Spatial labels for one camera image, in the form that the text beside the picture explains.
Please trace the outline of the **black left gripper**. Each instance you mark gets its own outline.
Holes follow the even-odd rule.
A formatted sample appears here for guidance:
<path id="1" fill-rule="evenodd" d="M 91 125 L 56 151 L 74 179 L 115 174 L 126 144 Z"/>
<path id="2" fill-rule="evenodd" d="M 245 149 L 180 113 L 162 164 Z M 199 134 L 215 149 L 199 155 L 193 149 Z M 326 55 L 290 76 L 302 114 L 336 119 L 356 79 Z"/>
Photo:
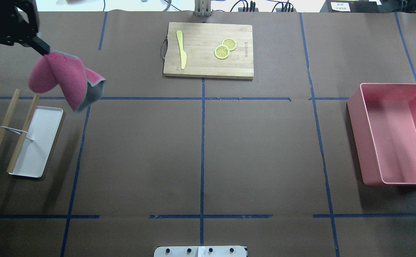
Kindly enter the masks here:
<path id="1" fill-rule="evenodd" d="M 0 0 L 0 44 L 29 46 L 42 56 L 50 45 L 37 36 L 39 16 L 35 0 Z"/>

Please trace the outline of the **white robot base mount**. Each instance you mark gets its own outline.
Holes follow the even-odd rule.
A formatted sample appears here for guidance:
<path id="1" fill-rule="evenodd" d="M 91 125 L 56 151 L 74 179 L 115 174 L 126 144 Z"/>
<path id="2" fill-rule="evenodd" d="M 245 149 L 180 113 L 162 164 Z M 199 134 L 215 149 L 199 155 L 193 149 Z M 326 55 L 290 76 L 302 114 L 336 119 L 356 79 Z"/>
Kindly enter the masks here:
<path id="1" fill-rule="evenodd" d="M 157 247 L 154 257 L 247 257 L 243 246 L 173 246 Z"/>

